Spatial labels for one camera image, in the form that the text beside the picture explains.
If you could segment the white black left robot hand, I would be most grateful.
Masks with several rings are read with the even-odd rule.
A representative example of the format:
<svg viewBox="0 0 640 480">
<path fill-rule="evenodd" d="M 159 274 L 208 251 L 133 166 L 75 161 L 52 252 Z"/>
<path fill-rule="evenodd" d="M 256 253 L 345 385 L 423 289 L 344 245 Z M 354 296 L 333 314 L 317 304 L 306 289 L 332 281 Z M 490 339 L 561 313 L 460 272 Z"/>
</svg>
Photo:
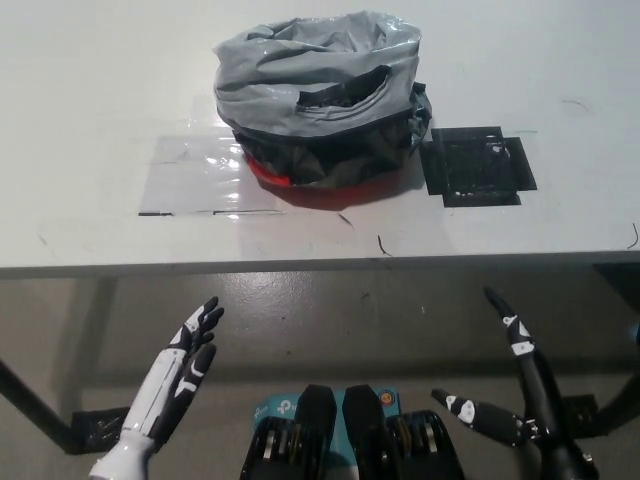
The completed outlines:
<svg viewBox="0 0 640 480">
<path fill-rule="evenodd" d="M 214 296 L 199 306 L 159 352 L 122 425 L 119 440 L 90 479 L 146 479 L 151 458 L 189 409 L 215 358 L 214 328 L 224 314 Z"/>
</svg>

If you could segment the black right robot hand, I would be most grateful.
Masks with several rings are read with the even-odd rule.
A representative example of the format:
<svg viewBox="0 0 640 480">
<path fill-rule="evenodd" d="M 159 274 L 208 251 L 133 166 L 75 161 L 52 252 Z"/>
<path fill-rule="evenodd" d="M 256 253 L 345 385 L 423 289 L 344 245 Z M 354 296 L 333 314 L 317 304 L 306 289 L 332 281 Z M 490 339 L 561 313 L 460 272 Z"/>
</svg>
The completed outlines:
<svg viewBox="0 0 640 480">
<path fill-rule="evenodd" d="M 495 290 L 484 293 L 505 328 L 518 367 L 525 413 L 517 415 L 496 405 L 436 388 L 431 396 L 465 427 L 503 445 L 531 441 L 540 450 L 554 450 L 569 441 L 561 394 L 548 362 L 524 321 Z"/>
</svg>

